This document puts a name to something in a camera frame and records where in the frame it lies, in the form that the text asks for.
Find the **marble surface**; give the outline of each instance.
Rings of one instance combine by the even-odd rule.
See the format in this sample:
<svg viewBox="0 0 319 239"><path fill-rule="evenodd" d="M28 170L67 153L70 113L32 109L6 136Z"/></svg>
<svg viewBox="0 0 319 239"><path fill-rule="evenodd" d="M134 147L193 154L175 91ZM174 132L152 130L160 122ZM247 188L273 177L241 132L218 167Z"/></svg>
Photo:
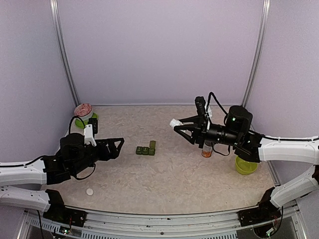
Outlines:
<svg viewBox="0 0 319 239"><path fill-rule="evenodd" d="M195 115L195 106L94 107L94 112L99 115L96 138L123 137L125 143L117 159L97 162L90 178L48 186L61 193L66 205L133 214L207 213L256 205L274 186L266 163L249 176L240 175L233 153L204 158L198 146L173 131L170 120ZM223 117L214 107L213 122L222 124ZM150 140L157 141L155 156L136 155L136 147ZM216 149L227 152L225 145Z"/></svg>

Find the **white small disc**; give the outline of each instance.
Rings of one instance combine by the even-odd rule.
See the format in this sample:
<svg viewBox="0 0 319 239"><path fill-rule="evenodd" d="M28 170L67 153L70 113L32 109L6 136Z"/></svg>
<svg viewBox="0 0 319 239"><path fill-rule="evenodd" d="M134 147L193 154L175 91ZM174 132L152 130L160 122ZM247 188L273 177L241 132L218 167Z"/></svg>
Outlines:
<svg viewBox="0 0 319 239"><path fill-rule="evenodd" d="M92 188L88 188L88 189L86 190L86 194L89 195L89 196L92 196L93 193L94 193L94 191L93 191Z"/></svg>

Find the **purple wall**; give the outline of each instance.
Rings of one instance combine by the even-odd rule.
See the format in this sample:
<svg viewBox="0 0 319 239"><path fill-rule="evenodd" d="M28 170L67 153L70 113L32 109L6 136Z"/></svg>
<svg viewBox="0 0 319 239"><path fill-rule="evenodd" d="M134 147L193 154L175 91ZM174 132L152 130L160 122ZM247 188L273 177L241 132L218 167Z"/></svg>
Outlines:
<svg viewBox="0 0 319 239"><path fill-rule="evenodd" d="M263 1L59 1L83 102L193 104L214 91L240 104Z"/></svg>
<svg viewBox="0 0 319 239"><path fill-rule="evenodd" d="M273 136L319 135L319 1L272 1L248 110L254 128ZM310 165L275 162L282 183ZM319 193L298 200L311 239L318 238Z"/></svg>
<svg viewBox="0 0 319 239"><path fill-rule="evenodd" d="M74 108L49 1L0 0L1 162L53 154ZM23 209L0 208L0 237L11 239Z"/></svg>

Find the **cable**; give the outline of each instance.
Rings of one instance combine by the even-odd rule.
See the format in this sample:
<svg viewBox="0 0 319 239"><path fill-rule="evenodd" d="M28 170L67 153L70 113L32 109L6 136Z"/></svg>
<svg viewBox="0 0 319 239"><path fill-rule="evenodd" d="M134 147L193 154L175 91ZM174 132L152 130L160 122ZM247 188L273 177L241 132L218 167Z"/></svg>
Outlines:
<svg viewBox="0 0 319 239"><path fill-rule="evenodd" d="M39 216L39 222L40 222L40 230L41 230L41 236L42 236L42 239L44 239L44 235L43 235L43 229L42 229L42 221L41 221L41 215L40 215L40 212L39 210L36 210L38 212L38 216Z"/></svg>
<svg viewBox="0 0 319 239"><path fill-rule="evenodd" d="M94 163L93 164L93 167L94 167L94 169L93 169L93 171L92 171L92 173L90 173L88 176L86 176L86 177L84 177L84 178L78 178L78 177L74 177L76 180L84 180L84 179L87 179L88 177L90 177L93 173L94 173L94 171L95 171L95 168L96 168L96 164Z"/></svg>
<svg viewBox="0 0 319 239"><path fill-rule="evenodd" d="M213 148L213 151L214 151L215 153L218 153L218 154L220 154L220 155L228 156L228 155L230 154L230 146L228 146L228 154L223 154L223 153L221 153L221 152L216 151L216 150L214 149L214 144L213 144L213 142L211 142L211 147Z"/></svg>
<svg viewBox="0 0 319 239"><path fill-rule="evenodd" d="M255 232L255 228L259 228L259 227L263 227L264 225L261 225L261 226L258 226L258 227L253 227L253 232L254 232L254 234L255 234L255 236L256 237L258 237L258 238L261 238L261 239L269 239L270 237L272 237L273 235L275 235L278 231L279 231L279 229L280 229L280 227L281 227L281 224L282 224L282 221L283 221L283 216L284 216L284 207L282 206L281 207L281 219L280 219L280 222L279 222L279 225L278 225L278 227L276 228L276 223L275 223L275 226L274 227L272 227L273 229L276 229L272 234L269 234L269 235L265 235L264 237L260 237L260 236L258 236L257 234L256 234L256 232Z"/></svg>
<svg viewBox="0 0 319 239"><path fill-rule="evenodd" d="M72 119L70 120L70 124L69 124L69 134L71 133L71 126L72 126L72 122L74 121L74 119L79 119L82 122L83 127L85 128L84 121L78 116L73 116Z"/></svg>
<svg viewBox="0 0 319 239"><path fill-rule="evenodd" d="M208 95L208 101L207 101L207 106L206 106L206 111L208 111L209 103L210 103L210 98L213 96L214 100L218 104L218 106L221 108L221 110L225 113L225 115L228 115L227 111L223 108L223 106L220 104L218 99L216 98L215 94L213 92L210 92Z"/></svg>
<svg viewBox="0 0 319 239"><path fill-rule="evenodd" d="M24 167L24 166L28 166L30 164L33 164L35 161L38 161L39 159L43 158L43 157L47 157L47 155L42 155L40 157L37 157L36 159L26 163L26 164L16 164L16 165L0 165L0 168L14 168L14 167Z"/></svg>
<svg viewBox="0 0 319 239"><path fill-rule="evenodd" d="M294 142L294 141L299 141L299 142L312 142L312 141L317 141L319 140L318 138L314 138L314 139L310 139L310 138L272 138L272 137L268 137L265 136L263 134L257 133L253 130L249 130L249 132L260 135L262 138L266 138L266 139L270 139L270 140L280 140L280 141L290 141L290 142Z"/></svg>
<svg viewBox="0 0 319 239"><path fill-rule="evenodd" d="M276 233L279 231L279 229L280 229L280 227L281 227L281 224L282 224L282 222L283 222L283 219L284 219L284 206L281 207L281 219L280 219L280 222L279 222L279 226L277 227L277 229L275 230L275 232L272 233L270 236L273 236L274 234L276 234Z"/></svg>

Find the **green block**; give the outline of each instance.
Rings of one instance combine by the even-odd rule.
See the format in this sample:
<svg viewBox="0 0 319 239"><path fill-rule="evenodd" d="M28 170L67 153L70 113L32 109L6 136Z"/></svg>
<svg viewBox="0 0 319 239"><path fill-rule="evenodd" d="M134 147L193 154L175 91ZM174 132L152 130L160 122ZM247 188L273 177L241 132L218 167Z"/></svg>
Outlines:
<svg viewBox="0 0 319 239"><path fill-rule="evenodd" d="M156 146L156 141L155 140L151 140L150 141L150 148L155 148Z"/></svg>
<svg viewBox="0 0 319 239"><path fill-rule="evenodd" d="M141 155L142 154L142 149L143 149L143 147L137 146L136 147L136 154Z"/></svg>
<svg viewBox="0 0 319 239"><path fill-rule="evenodd" d="M143 147L142 149L142 155L148 155L149 154L149 149L148 147Z"/></svg>
<svg viewBox="0 0 319 239"><path fill-rule="evenodd" d="M155 149L154 148L150 148L149 149L149 155L151 155L151 156L155 155Z"/></svg>

